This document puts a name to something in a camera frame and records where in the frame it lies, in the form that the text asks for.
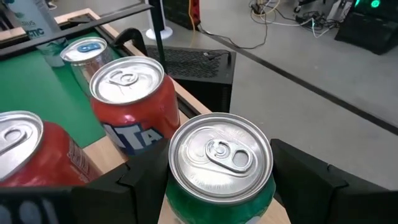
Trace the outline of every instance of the can rim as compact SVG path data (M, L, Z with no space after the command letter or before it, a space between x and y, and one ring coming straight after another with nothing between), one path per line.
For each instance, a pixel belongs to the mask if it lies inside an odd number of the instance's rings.
M146 62L152 63L154 65L155 68L158 69L158 72L161 74L160 75L160 82L156 85L156 87L145 97L142 97L140 99L137 100L131 100L131 101L127 101L127 102L112 102L112 101L108 101L102 97L99 96L98 94L98 90L95 88L96 86L98 86L98 82L101 80L101 78L106 75L107 73L105 72L109 67L112 67L114 64L117 64L119 62L123 62L123 61L129 61L129 60L145 60ZM110 63L107 63L106 65L102 66L100 69L98 69L95 74L93 75L93 77L90 80L90 93L91 95L98 101L102 102L102 103L106 103L108 105L130 105L132 103L136 103L138 101L142 101L146 98L148 98L149 96L153 95L158 89L159 87L163 84L165 79L165 73L164 73L164 68L163 66L156 61L153 58L150 57L145 57L145 56L128 56L128 57L122 57L116 60L113 60Z
M225 115L228 115L230 118L237 119L238 121L242 121L245 124L249 125L250 128L253 128L256 132L256 135L259 135L261 139L264 141L264 144L266 146L267 154L268 154L268 159L266 159L266 163L264 165L264 175L256 182L256 187L254 187L251 190L248 190L250 193L249 194L244 194L243 198L237 198L237 197L229 197L229 198L216 198L216 197L211 197L209 195L203 195L199 190L195 190L191 183L188 182L188 180L185 180L185 177L182 174L182 171L178 168L178 162L177 162L177 156L178 156L178 151L179 151L179 145L181 143L182 136L184 135L185 131L190 130L191 128L194 128L198 122L203 121L203 119L211 119L212 117L216 118L225 118ZM229 113L210 113L210 114L201 114L199 116L196 116L190 120L188 120L186 123L181 125L179 127L173 137L170 140L170 147L169 147L169 166L170 170L173 173L174 178L178 182L179 186L184 189L187 193L192 195L193 197L209 202L209 203L215 203L215 204L223 204L223 205L231 205L231 204L239 204L239 203L244 203L253 197L255 197L266 185L267 181L269 180L271 174L272 174L272 167L274 165L273 161L273 155L272 155L272 150L271 150L271 145L269 144L269 140L267 139L266 135L252 122L247 120L246 118L242 118L240 116L234 115L234 114L229 114Z
M86 58L83 60L71 60L66 58L66 54L67 52L74 46L76 46L77 44L79 44L80 42L83 42L85 40L88 39L96 39L97 41L101 42L102 44L105 45L105 47L103 49L101 49L100 52L98 52L98 54L90 57L90 58ZM70 62L70 63L81 63L81 62L87 62L90 60L93 60L94 58L98 57L100 54L102 54L106 49L108 48L108 43L106 42L106 40L102 39L101 37L84 37L84 38L80 38L78 40L73 41L71 44L68 45L68 47L65 47L61 53L60 53L60 57L62 58L62 60L64 60L65 62Z
M16 172L18 172L22 167L24 167L30 161L30 159L34 156L34 154L37 152L39 146L41 145L41 143L43 141L44 122L38 115L36 115L35 113L32 113L30 111L22 111L22 110L21 111L8 111L8 112L0 113L0 118L2 116L10 116L10 115L11 116L12 115L24 115L24 116L33 118L39 124L39 128L40 128L39 131L41 131L41 132L38 134L39 140L36 142L36 145L34 146L34 149L32 150L32 152L24 159L23 162L21 162L19 165L15 166L15 168L13 168L13 170L11 170L6 175L0 177L0 182L6 180L10 176L12 176Z

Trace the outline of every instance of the concrete floor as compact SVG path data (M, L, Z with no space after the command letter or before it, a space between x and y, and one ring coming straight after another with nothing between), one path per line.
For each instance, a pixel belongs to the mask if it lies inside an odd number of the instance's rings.
M137 1L59 0L55 15L90 7L98 14ZM264 25L250 17L248 0L201 0L203 27L227 35L239 45L252 46L264 36ZM279 8L292 15L293 2ZM277 22L284 21L278 17ZM192 32L167 22L174 35L164 45L189 47ZM117 30L146 30L143 13L112 23ZM376 116L398 125L398 48L377 56L334 41L335 31L315 39L300 27L269 25L267 44L251 53ZM154 44L146 39L146 44ZM228 49L203 34L192 47ZM269 138L289 144L388 189L398 189L398 137L325 100L279 74L238 54L231 112L256 123Z

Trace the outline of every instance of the wooden board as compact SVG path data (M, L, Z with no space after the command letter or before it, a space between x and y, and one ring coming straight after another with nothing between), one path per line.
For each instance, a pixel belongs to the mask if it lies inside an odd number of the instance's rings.
M58 16L55 18L55 20L59 24L61 24L66 22L69 18L80 16L83 14L90 14L95 19L100 18L100 16L94 13L91 9L82 9L62 16ZM119 34L119 32L113 29L109 24L105 24L102 27L106 29L109 32L109 34L113 37L116 37ZM12 30L3 31L0 32L0 41L15 38L24 34L25 34L24 30L20 27ZM131 43L128 42L124 45L134 55L144 56L144 54L141 53L138 49L136 49ZM176 81L174 81L174 87L175 91L180 96L184 97L200 113L202 114L211 113L211 111L208 108L206 108L195 97L189 94L189 92L185 90L181 85L179 85ZM188 118L182 112L180 112L180 120L181 124L183 124L186 121L188 121ZM107 136L87 146L83 150L88 155L88 157L93 161L93 163L96 164L98 169L103 173L106 173L114 169L115 167L126 161L126 158L123 156L123 154L113 146L111 140ZM163 202L159 223L160 224L179 223L173 211L171 211L166 199ZM271 205L269 206L267 212L264 214L264 216L261 218L258 224L290 224L290 222L286 214L285 208L281 206L276 200L272 200Z

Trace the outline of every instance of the aluminum can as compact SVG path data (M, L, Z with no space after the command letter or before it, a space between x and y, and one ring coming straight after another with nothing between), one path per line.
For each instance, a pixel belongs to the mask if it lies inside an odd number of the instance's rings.
M171 139L169 164L167 199L184 223L256 223L275 193L266 136L233 114L183 124Z
M62 60L70 66L80 88L90 97L90 80L98 69L113 58L106 41L99 37L86 37L71 43L61 52Z
M124 57L100 68L90 81L91 107L113 143L140 154L180 126L172 79L148 57Z
M14 12L31 40L50 37L61 31L44 0L5 0L4 2ZM61 67L64 63L60 58L60 52L67 45L68 41L61 38L39 45L37 48L51 67Z
M99 176L57 124L28 111L0 113L0 187L83 185Z

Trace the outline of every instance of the green mat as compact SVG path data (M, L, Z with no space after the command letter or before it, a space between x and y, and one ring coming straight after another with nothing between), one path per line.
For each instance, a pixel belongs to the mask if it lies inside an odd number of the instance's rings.
M98 37L98 34L93 32L79 38L83 37ZM113 54L114 58L120 57L114 51ZM68 66L51 68L35 50L0 62L0 71L0 112L31 111L62 126L80 147L105 136L89 99Z

